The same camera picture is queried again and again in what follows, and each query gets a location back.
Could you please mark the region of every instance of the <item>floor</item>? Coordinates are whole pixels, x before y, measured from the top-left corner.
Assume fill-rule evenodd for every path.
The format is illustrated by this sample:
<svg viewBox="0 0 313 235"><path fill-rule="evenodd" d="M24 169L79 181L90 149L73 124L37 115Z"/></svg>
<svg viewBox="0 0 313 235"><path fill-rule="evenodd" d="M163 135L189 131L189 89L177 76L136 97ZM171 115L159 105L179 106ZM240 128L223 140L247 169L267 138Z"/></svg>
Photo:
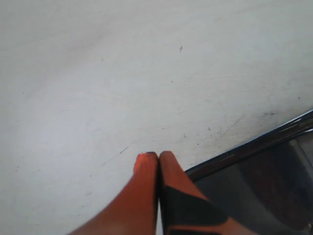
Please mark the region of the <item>floor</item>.
<svg viewBox="0 0 313 235"><path fill-rule="evenodd" d="M138 153L172 150L188 169L312 108L312 8L2 1L1 234L68 233Z"/></svg>

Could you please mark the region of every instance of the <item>white floor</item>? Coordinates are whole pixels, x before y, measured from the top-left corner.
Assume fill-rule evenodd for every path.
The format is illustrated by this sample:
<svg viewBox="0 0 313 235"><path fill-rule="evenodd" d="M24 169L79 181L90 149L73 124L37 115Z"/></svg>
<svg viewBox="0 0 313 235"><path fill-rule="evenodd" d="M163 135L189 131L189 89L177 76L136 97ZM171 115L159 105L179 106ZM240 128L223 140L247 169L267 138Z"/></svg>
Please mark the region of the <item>white floor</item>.
<svg viewBox="0 0 313 235"><path fill-rule="evenodd" d="M138 153L172 150L187 169L310 109L312 9L3 0L1 234L65 234L121 190Z"/></svg>

